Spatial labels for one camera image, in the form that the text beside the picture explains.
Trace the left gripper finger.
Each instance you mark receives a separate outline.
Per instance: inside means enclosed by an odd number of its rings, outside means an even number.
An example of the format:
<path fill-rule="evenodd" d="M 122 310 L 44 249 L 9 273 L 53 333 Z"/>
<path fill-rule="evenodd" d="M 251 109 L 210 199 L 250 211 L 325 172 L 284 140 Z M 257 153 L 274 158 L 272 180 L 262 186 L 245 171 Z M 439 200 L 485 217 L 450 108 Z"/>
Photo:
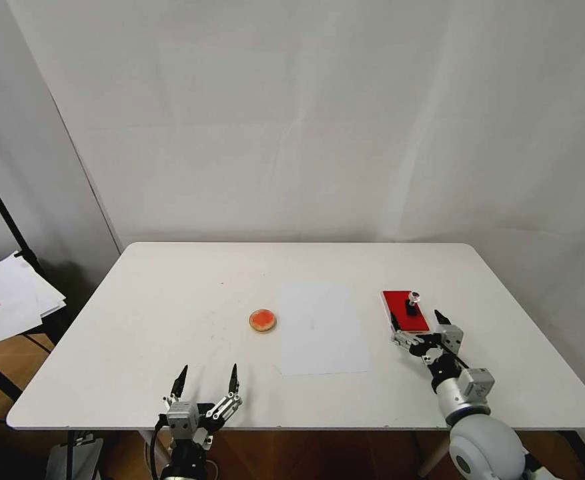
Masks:
<path fill-rule="evenodd" d="M 206 418 L 214 422 L 226 422 L 239 409 L 242 402 L 235 363 L 229 378 L 228 392 L 206 412 Z"/>
<path fill-rule="evenodd" d="M 180 374 L 174 380 L 170 394 L 163 398 L 167 408 L 170 408 L 173 403 L 181 401 L 181 396 L 185 386 L 185 379 L 187 377 L 187 370 L 188 365 L 185 365 Z"/>

